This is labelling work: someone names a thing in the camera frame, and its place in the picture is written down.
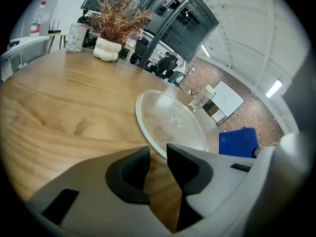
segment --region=blue object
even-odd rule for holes
[[[255,149],[259,148],[256,130],[243,128],[219,134],[219,154],[253,158]]]

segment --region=potted plant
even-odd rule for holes
[[[122,45],[141,35],[151,12],[141,12],[132,0],[98,2],[100,13],[90,13],[90,29],[98,34],[93,54],[102,61],[115,61]]]

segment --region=wood grain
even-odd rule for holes
[[[147,89],[191,100],[144,70],[102,62],[87,49],[53,52],[11,76],[0,90],[1,158],[17,194],[28,200],[77,162],[148,145],[135,115],[136,99]],[[181,190],[153,149],[144,191],[152,212],[174,232]]]

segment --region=brick wall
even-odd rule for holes
[[[252,92],[239,80],[216,67],[215,65],[195,58],[187,65],[187,70],[194,66],[196,70],[188,75],[181,83],[181,87],[194,94],[201,92],[207,84],[215,87],[221,80],[237,92],[244,103],[219,126],[221,131],[233,131],[244,126],[254,127],[261,147],[270,146],[278,142],[284,135],[278,122],[259,98],[252,96]]]

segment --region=white plant pot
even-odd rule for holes
[[[121,48],[122,45],[120,44],[98,37],[93,54],[102,61],[116,61],[119,57]]]

